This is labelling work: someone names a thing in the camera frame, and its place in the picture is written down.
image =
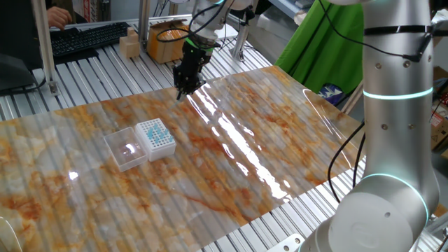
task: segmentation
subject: wooden block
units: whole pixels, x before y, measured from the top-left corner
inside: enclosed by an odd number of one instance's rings
[[[136,34],[134,28],[132,28],[132,27],[127,28],[127,36],[133,35],[133,34]]]
[[[129,39],[129,42],[131,42],[131,43],[139,42],[139,35],[136,34],[135,32],[133,34],[131,34],[131,35],[127,35],[127,37]]]
[[[131,42],[129,37],[120,38],[120,53],[126,58],[139,56],[140,55],[139,42]]]

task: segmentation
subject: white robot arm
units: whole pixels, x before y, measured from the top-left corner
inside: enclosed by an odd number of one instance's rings
[[[330,2],[363,3],[364,43],[394,55],[364,46],[364,177],[300,252],[409,251],[439,197],[430,147],[433,45],[427,37],[431,33],[429,2]],[[410,56],[416,52],[418,57]]]

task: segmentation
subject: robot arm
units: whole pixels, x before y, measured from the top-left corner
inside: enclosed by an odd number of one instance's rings
[[[196,1],[190,27],[194,35],[185,39],[182,63],[173,70],[178,100],[192,94],[204,83],[200,76],[202,67],[209,63],[213,48],[219,46],[215,31],[223,28],[230,9],[240,11],[251,4],[252,0]]]
[[[369,31],[365,30],[364,43],[395,55],[363,49],[364,177],[299,251],[409,251],[439,197],[430,147],[433,47],[427,34],[429,2],[330,2],[363,3]],[[413,55],[422,44],[427,46],[416,60],[399,57]]]

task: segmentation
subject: glossy surface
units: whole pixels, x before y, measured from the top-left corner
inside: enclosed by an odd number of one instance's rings
[[[11,251],[196,251],[326,180],[358,122],[275,66],[0,123]],[[103,136],[161,118],[173,156],[119,172]],[[351,167],[348,145],[333,168]]]

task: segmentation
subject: teal light ring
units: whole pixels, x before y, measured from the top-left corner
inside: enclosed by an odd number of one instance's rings
[[[372,176],[387,176],[387,177],[389,177],[389,178],[396,179],[396,180],[398,180],[399,182],[404,183],[406,186],[409,186],[409,187],[414,191],[414,193],[416,193],[416,194],[419,196],[421,202],[422,202],[423,205],[425,206],[425,210],[426,210],[426,224],[428,224],[428,219],[429,219],[429,209],[428,209],[428,205],[426,205],[426,202],[425,202],[425,200],[423,199],[423,197],[421,196],[420,192],[419,192],[417,189],[415,189],[414,186],[412,186],[412,185],[409,184],[408,182],[402,180],[401,178],[398,178],[398,177],[396,177],[396,176],[392,176],[392,175],[389,175],[389,174],[372,174],[372,175],[366,176],[366,177],[363,178],[362,180],[364,180],[364,179],[366,179],[366,178],[369,178],[369,177],[372,177]]]
[[[433,90],[434,90],[434,88],[432,87],[432,88],[428,89],[427,91],[418,92],[415,94],[403,94],[403,95],[370,94],[370,93],[366,92],[365,90],[363,92],[366,97],[373,98],[373,99],[402,100],[402,99],[413,99],[413,98],[424,97],[426,95],[432,94]]]

